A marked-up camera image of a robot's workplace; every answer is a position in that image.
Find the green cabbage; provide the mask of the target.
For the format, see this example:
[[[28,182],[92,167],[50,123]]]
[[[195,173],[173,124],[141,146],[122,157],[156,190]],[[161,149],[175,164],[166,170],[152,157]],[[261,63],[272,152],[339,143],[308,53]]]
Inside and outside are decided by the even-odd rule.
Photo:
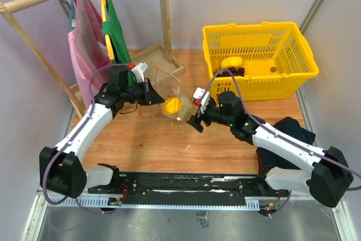
[[[193,106],[190,99],[186,95],[180,98],[180,106],[178,116],[180,121],[188,120],[192,114]]]

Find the pink shirt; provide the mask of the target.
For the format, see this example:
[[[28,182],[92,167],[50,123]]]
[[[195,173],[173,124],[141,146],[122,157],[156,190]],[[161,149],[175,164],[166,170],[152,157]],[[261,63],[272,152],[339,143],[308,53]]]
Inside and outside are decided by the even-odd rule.
[[[68,42],[71,61],[81,97],[88,109],[101,86],[108,81],[106,69],[111,64],[105,52],[102,18],[91,0],[71,0],[68,16]]]

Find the dark navy cloth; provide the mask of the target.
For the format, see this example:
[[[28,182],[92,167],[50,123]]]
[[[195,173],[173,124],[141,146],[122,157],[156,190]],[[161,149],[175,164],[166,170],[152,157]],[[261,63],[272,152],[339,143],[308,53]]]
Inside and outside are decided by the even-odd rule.
[[[296,119],[291,117],[285,117],[276,122],[273,127],[301,142],[307,144],[313,144],[315,142],[316,134],[303,128]],[[300,168],[282,158],[281,156],[267,150],[258,147],[256,149],[258,172],[260,172],[266,166],[276,166],[282,169],[299,170]]]

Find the yellow hanger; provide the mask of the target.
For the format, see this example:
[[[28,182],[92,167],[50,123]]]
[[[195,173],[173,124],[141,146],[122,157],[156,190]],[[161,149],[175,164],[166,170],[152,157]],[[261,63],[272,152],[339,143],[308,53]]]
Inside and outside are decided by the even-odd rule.
[[[100,3],[100,8],[101,8],[102,22],[104,24],[107,21],[107,11],[106,11],[107,3],[106,3],[106,0],[100,0],[99,3]],[[112,48],[111,38],[110,38],[109,34],[106,33],[106,31],[103,31],[103,33],[104,33],[104,39],[105,39],[109,59],[114,62],[115,55],[114,55],[113,48]]]

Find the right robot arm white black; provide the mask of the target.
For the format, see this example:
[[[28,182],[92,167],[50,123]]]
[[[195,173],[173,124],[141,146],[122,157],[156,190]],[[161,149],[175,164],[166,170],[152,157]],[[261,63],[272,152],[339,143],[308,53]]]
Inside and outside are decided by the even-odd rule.
[[[247,114],[242,101],[232,91],[222,92],[216,102],[208,91],[198,87],[193,102],[198,109],[187,122],[198,132],[213,122],[228,126],[238,140],[268,150],[296,166],[296,169],[266,168],[255,182],[257,192],[263,196],[275,190],[298,191],[334,208],[354,180],[341,150],[335,147],[325,150],[304,143]]]

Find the yellow mango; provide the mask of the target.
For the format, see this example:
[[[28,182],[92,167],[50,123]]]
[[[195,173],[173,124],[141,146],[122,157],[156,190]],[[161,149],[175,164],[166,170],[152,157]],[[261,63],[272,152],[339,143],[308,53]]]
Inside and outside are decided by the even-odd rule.
[[[222,69],[228,69],[234,67],[235,69],[238,69],[241,67],[243,63],[243,58],[239,56],[231,56],[228,58],[225,58],[221,61],[220,67]]]

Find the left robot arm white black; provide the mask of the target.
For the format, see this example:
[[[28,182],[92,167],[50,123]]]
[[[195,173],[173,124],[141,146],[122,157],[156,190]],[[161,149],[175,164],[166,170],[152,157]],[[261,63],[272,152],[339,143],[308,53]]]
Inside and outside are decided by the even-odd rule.
[[[48,192],[64,198],[78,198],[84,190],[101,186],[106,192],[117,192],[121,180],[119,169],[98,164],[85,169],[82,160],[98,134],[124,108],[126,103],[138,106],[161,104],[165,100],[151,85],[144,73],[146,63],[109,64],[97,70],[109,71],[108,81],[97,95],[75,128],[55,147],[44,147],[39,155],[40,185],[46,200],[52,204]]]

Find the green shirt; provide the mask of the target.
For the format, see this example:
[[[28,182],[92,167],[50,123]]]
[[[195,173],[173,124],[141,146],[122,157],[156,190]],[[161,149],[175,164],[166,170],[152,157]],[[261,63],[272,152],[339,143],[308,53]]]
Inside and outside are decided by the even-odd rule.
[[[114,63],[130,63],[131,58],[126,47],[122,26],[118,19],[112,0],[106,0],[107,21],[103,24],[103,31],[106,31],[111,38],[112,48],[115,55]]]

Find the clear zip top bag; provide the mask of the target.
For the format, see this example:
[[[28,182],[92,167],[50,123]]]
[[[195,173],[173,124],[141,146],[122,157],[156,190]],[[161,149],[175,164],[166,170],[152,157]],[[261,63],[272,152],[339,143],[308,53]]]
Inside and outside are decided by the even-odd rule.
[[[174,75],[163,71],[159,67],[156,68],[155,90],[159,95],[164,98],[165,101],[170,97],[178,97],[179,99],[181,99],[182,95],[186,95],[182,90],[181,81]],[[178,114],[165,116],[180,121]]]

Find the yellow bell pepper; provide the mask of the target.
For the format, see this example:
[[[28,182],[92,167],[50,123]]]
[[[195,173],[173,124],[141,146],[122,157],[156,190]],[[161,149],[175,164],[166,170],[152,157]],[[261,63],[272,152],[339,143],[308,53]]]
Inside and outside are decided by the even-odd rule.
[[[174,115],[183,108],[183,104],[178,97],[168,98],[162,108],[162,111],[165,115]]]

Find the aluminium frame rail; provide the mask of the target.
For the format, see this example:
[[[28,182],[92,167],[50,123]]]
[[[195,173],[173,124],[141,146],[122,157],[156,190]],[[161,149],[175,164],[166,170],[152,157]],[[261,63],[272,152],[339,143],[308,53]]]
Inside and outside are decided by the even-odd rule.
[[[275,214],[258,213],[270,198],[233,208],[124,204],[101,214],[106,195],[80,200],[37,192],[22,240],[359,240],[360,223],[345,201],[328,208],[306,194],[281,198]]]

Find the dark red grapes bunch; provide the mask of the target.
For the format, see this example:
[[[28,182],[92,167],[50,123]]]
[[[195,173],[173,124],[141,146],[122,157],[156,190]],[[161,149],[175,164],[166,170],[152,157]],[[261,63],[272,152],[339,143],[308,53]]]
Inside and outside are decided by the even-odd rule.
[[[244,77],[245,76],[245,68],[244,67],[239,67],[239,68],[235,68],[235,67],[230,67],[227,69],[220,69],[215,73],[216,77],[228,77],[228,76],[240,76],[240,77]]]

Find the teal hanger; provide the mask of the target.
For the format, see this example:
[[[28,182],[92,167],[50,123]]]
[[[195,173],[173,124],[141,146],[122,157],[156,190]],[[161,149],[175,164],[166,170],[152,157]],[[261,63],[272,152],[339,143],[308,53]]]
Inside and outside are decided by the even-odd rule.
[[[67,0],[60,0],[62,4],[67,6],[68,11],[68,30],[72,32],[76,27],[76,8],[74,6],[75,0],[68,2]]]

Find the yellow plastic basket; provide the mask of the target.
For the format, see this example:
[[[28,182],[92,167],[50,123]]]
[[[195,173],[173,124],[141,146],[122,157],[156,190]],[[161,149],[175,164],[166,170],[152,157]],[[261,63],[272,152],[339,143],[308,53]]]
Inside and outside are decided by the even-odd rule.
[[[312,50],[294,22],[208,25],[202,33],[214,100],[223,91],[241,94],[244,101],[285,99],[319,74]],[[231,56],[243,58],[245,76],[216,77],[221,61]]]

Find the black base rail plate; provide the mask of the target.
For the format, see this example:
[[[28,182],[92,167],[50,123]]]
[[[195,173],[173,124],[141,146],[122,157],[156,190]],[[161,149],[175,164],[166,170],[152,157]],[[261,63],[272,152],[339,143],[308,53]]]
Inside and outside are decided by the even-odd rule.
[[[254,174],[119,172],[90,194],[126,194],[124,205],[165,208],[240,208],[247,197],[285,198]]]

